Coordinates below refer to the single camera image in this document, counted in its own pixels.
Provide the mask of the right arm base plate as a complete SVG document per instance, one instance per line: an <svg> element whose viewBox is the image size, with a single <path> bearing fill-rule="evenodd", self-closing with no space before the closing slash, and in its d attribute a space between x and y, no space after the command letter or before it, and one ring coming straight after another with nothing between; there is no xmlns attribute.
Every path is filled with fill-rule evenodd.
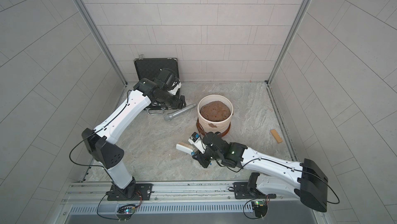
<svg viewBox="0 0 397 224"><path fill-rule="evenodd" d="M234 182L228 191L233 192L235 199L276 199L276 194L264 194L248 185L248 182Z"/></svg>

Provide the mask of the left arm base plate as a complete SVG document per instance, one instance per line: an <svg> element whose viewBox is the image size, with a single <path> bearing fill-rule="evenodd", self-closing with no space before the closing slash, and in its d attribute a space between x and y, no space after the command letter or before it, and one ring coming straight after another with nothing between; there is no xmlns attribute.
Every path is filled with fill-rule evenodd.
<svg viewBox="0 0 397 224"><path fill-rule="evenodd" d="M108 201L148 201L151 198L153 184L134 183L125 189L112 185L110 191L106 192Z"/></svg>

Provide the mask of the white ceramic pot with soil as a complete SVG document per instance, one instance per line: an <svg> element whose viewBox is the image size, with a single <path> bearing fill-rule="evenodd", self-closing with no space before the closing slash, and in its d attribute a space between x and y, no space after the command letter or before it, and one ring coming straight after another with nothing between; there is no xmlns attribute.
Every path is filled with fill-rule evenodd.
<svg viewBox="0 0 397 224"><path fill-rule="evenodd" d="M231 119L234 114L232 103L221 95L208 95L200 100L197 106L198 132L206 135L209 132L219 132L220 136L228 134Z"/></svg>

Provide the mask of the black poker chip case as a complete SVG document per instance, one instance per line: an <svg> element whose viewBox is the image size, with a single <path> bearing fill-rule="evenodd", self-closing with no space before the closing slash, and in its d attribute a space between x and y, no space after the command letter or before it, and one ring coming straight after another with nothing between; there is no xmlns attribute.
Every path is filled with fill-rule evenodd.
<svg viewBox="0 0 397 224"><path fill-rule="evenodd" d="M145 108L149 115L162 114L166 109L155 103L155 88L159 87L166 91L170 90L174 82L180 81L178 61L176 58L137 58L134 60L139 82L133 87L147 96L151 103ZM181 96L181 89L176 96Z"/></svg>

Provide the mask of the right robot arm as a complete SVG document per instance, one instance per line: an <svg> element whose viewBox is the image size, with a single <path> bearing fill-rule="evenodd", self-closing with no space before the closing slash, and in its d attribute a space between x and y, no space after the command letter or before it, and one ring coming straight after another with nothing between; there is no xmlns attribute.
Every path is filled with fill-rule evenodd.
<svg viewBox="0 0 397 224"><path fill-rule="evenodd" d="M278 178L292 187L292 193L305 206L327 212L328 177L314 161L304 159L301 163L271 157L241 143L227 143L219 133L209 132L200 137L194 132L189 143L196 148L192 158L203 168L216 161L231 169L251 170L257 180L261 175Z"/></svg>

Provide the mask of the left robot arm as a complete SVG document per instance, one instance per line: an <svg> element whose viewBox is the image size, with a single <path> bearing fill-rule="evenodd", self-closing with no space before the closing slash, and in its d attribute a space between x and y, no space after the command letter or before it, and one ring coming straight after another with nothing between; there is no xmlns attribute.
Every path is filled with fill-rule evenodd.
<svg viewBox="0 0 397 224"><path fill-rule="evenodd" d="M99 162L112 179L116 198L131 199L135 196L135 179L123 163L124 150L116 145L129 124L149 105L167 109L186 106L184 96L177 92L182 84L170 69L160 70L154 79L141 79L127 94L126 100L95 129L85 129L83 142L88 153Z"/></svg>

